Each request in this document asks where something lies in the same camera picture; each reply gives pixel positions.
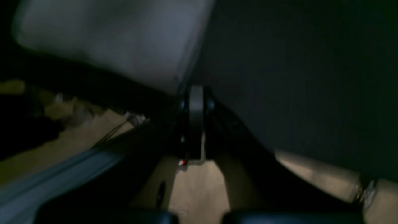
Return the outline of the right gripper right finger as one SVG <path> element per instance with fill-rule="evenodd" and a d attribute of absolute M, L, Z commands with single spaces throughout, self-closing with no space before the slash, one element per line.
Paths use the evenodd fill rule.
<path fill-rule="evenodd" d="M 231 210 L 223 224 L 363 224 L 359 206 L 284 167 L 205 87 L 205 149 L 224 175 Z"/>

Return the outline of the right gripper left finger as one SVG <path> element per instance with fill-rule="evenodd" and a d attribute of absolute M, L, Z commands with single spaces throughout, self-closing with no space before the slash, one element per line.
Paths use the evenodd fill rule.
<path fill-rule="evenodd" d="M 148 122 L 78 157 L 50 179 L 61 190 L 36 224 L 177 224 L 164 207 L 175 172 L 201 159 L 204 89 L 192 86 L 176 114 Z"/>

